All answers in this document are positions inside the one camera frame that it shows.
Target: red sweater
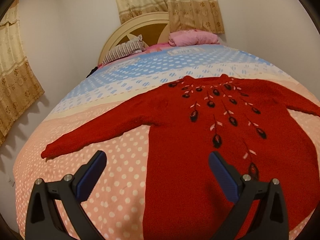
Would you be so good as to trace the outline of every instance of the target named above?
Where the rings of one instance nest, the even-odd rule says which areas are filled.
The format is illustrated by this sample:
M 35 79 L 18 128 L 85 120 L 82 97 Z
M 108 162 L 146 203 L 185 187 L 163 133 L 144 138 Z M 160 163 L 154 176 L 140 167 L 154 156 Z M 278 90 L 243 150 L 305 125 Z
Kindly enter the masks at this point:
M 232 204 L 210 171 L 214 150 L 241 174 L 280 180 L 292 229 L 316 207 L 320 187 L 315 146 L 287 109 L 320 116 L 317 105 L 270 81 L 186 76 L 63 135 L 41 156 L 75 152 L 149 124 L 144 239 L 209 239 L 217 230 Z

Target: polka dot bed sheet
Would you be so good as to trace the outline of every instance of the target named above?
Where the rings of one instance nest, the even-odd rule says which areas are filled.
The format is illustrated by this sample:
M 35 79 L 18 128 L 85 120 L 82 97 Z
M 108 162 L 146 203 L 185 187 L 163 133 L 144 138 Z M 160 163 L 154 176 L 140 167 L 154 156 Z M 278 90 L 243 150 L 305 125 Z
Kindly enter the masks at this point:
M 97 150 L 103 150 L 107 154 L 107 166 L 88 200 L 81 205 L 105 239 L 143 239 L 149 126 L 142 125 L 117 138 L 54 159 L 42 159 L 40 154 L 48 143 L 137 94 L 185 75 L 200 78 L 223 73 L 237 78 L 268 79 L 320 105 L 305 87 L 276 66 L 222 45 L 173 47 L 116 61 L 99 69 L 68 93 L 36 128 L 19 153 L 13 171 L 21 234 L 25 233 L 34 181 L 37 178 L 56 181 L 65 174 L 74 174 Z M 320 119 L 292 110 L 289 112 L 310 136 L 319 153 Z M 57 207 L 68 233 L 78 238 L 60 201 L 57 201 Z M 290 232 L 290 240 L 299 234 L 310 215 Z

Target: white polka dot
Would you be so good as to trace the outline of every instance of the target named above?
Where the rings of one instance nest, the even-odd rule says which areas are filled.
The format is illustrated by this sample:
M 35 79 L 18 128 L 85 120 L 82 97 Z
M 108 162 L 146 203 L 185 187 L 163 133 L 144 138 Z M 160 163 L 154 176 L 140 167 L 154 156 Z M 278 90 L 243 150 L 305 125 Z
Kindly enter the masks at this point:
M 133 230 L 137 231 L 137 230 L 138 230 L 138 225 L 132 224 L 131 228 L 132 228 Z

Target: curved headboard frame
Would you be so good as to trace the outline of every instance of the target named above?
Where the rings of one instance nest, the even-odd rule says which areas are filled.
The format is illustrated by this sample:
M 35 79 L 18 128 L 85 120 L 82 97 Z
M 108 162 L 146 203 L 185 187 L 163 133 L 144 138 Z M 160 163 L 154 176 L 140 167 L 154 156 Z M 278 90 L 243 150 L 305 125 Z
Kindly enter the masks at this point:
M 169 13 L 154 12 L 147 13 L 122 24 L 107 40 L 103 46 L 98 64 L 101 64 L 106 53 L 116 45 L 131 40 L 142 34 L 145 46 L 168 42 L 170 34 Z

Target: electrical socket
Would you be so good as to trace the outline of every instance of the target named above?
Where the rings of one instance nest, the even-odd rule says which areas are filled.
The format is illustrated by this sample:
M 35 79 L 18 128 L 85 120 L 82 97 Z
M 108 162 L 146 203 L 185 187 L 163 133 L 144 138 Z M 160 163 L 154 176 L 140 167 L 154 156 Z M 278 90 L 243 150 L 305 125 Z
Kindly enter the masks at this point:
M 11 179 L 8 175 L 7 175 L 7 182 L 11 185 L 11 187 L 13 187 L 15 184 L 14 179 Z

